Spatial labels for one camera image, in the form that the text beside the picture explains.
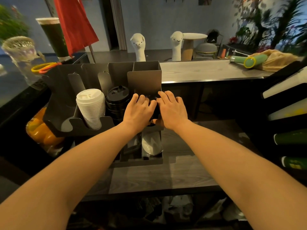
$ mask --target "round table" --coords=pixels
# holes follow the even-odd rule
[[[193,49],[194,49],[194,40],[207,38],[208,35],[200,33],[183,33],[183,46],[181,53],[181,61],[190,61],[192,60]]]

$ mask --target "alpaca plush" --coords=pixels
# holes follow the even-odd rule
[[[145,58],[145,38],[140,33],[135,33],[131,39],[131,44],[135,49],[136,61],[146,61]]]
[[[172,61],[181,61],[181,44],[183,40],[183,33],[175,31],[171,35],[171,44],[173,49]]]

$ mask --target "green tube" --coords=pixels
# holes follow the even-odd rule
[[[274,141],[277,145],[307,144],[307,128],[297,131],[275,134]]]
[[[250,69],[256,65],[262,64],[267,60],[267,58],[268,56],[264,54],[247,57],[245,58],[244,66],[245,68]]]
[[[307,158],[287,157],[281,158],[282,166],[286,168],[307,170]]]
[[[239,64],[244,64],[244,61],[246,60],[246,57],[244,56],[232,56],[230,58],[231,63],[239,63]]]

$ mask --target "person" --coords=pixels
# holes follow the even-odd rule
[[[242,145],[188,120],[180,97],[134,94],[123,122],[72,148],[0,205],[0,229],[63,230],[75,206],[108,169],[121,148],[148,125],[159,104],[162,119],[245,214],[255,230],[305,229],[307,188]]]

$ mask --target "hand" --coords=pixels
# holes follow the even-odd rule
[[[144,127],[150,124],[149,120],[153,115],[157,102],[152,100],[149,104],[149,99],[141,95],[138,99],[138,94],[134,94],[131,101],[127,105],[123,122],[128,124],[135,134],[141,132]]]
[[[153,119],[152,123],[175,131],[176,127],[188,119],[188,114],[181,97],[176,97],[170,91],[159,91],[161,98],[157,98],[162,119]]]

